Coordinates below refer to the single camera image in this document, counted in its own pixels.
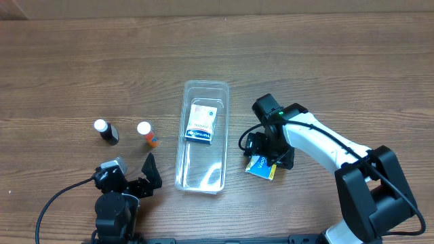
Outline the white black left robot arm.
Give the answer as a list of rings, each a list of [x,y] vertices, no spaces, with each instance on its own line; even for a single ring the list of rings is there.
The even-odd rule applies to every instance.
[[[153,154],[148,154],[141,172],[143,178],[128,181],[127,165],[121,157],[104,162],[93,175],[95,186],[101,190],[94,206],[96,229],[91,243],[127,244],[144,243],[142,235],[135,231],[140,200],[153,196],[162,187]]]

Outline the blue yellow VapoDrops packet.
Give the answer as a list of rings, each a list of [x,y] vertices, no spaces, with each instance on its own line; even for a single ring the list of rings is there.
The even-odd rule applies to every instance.
[[[258,176],[260,178],[272,181],[275,175],[276,165],[268,166],[266,157],[253,155],[246,166],[245,173]]]

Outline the white blue Hansaplast box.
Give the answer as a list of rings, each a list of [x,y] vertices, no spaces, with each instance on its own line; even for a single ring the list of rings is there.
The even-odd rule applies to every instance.
[[[184,134],[186,140],[211,144],[214,136],[216,115],[216,107],[192,104]]]

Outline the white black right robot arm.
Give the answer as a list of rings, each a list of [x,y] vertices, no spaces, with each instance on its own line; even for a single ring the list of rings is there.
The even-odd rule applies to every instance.
[[[265,96],[252,110],[264,132],[251,127],[241,135],[245,156],[291,169],[298,148],[334,176],[343,219],[318,234],[316,243],[382,243],[385,236],[425,232],[425,220],[390,148],[352,142],[297,103],[282,107]]]

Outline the orange tube white cap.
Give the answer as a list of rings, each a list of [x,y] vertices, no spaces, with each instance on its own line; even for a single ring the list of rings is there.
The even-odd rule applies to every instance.
[[[137,125],[137,131],[140,135],[144,137],[146,142],[152,148],[155,148],[159,145],[159,141],[156,135],[153,133],[151,124],[147,121],[142,121]]]

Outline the clear plastic container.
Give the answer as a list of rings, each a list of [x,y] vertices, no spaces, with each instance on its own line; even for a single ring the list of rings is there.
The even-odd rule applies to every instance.
[[[211,144],[186,140],[191,105],[217,108]],[[224,188],[229,135],[230,88],[223,81],[185,83],[180,114],[174,185],[179,190],[216,194]]]

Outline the dark bottle white cap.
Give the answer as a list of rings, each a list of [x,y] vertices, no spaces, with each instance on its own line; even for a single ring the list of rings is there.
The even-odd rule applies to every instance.
[[[94,129],[98,131],[101,137],[110,145],[116,145],[119,142],[119,133],[117,129],[103,119],[94,121]]]

